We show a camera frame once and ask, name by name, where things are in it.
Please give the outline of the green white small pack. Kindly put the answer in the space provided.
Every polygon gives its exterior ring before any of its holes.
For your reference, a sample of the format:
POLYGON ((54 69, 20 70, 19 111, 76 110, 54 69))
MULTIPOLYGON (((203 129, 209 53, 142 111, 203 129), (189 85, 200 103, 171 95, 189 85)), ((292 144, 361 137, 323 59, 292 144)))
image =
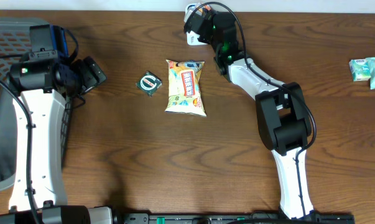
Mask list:
POLYGON ((148 96, 152 96, 162 86, 162 80, 152 72, 146 71, 137 81, 136 86, 148 96))

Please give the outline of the yellow wet wipes pack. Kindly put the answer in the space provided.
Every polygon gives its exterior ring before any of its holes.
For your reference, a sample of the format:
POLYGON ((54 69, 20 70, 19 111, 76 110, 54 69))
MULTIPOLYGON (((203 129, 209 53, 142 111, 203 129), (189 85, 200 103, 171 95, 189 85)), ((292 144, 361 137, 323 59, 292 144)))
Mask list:
POLYGON ((167 60, 167 63, 169 66, 169 101, 165 112, 206 117, 199 86, 204 61, 167 60))

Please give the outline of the orange Kleenex tissue pack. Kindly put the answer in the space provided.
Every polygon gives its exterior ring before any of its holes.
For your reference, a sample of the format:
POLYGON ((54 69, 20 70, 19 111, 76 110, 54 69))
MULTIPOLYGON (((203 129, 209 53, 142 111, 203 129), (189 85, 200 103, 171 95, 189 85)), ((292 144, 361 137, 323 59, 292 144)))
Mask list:
POLYGON ((204 7, 199 8, 199 10, 197 10, 196 13, 200 16, 206 16, 210 11, 211 7, 209 5, 206 5, 204 7))

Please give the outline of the green Kleenex tissue pack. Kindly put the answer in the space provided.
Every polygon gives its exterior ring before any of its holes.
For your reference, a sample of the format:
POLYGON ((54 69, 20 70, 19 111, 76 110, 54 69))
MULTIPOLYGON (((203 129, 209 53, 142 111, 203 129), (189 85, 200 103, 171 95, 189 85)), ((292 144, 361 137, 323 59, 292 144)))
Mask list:
POLYGON ((350 60, 349 66, 354 82, 368 81, 371 78, 368 62, 365 58, 350 60))

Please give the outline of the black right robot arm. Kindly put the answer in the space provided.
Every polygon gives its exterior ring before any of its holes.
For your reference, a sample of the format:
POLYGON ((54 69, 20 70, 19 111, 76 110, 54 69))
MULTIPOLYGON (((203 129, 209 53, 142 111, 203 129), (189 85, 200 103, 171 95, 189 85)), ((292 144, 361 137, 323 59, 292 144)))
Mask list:
POLYGON ((241 23, 230 10, 218 12, 207 4, 191 4, 185 10, 184 22, 188 43, 212 46, 220 75, 254 99, 261 141, 277 166, 281 214, 288 219, 309 220, 314 209, 308 194, 305 156, 313 143, 308 138, 315 137, 316 132, 300 85, 275 80, 253 62, 246 52, 241 23))

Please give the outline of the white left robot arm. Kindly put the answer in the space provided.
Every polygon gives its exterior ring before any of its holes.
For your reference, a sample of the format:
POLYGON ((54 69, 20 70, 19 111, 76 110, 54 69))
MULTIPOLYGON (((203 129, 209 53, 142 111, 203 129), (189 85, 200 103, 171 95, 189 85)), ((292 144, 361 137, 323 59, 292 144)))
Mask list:
POLYGON ((17 119, 16 179, 0 223, 116 223, 108 206, 69 205, 62 179, 63 117, 75 98, 106 75, 91 58, 69 52, 70 31, 51 24, 29 29, 32 49, 10 67, 4 89, 17 119))

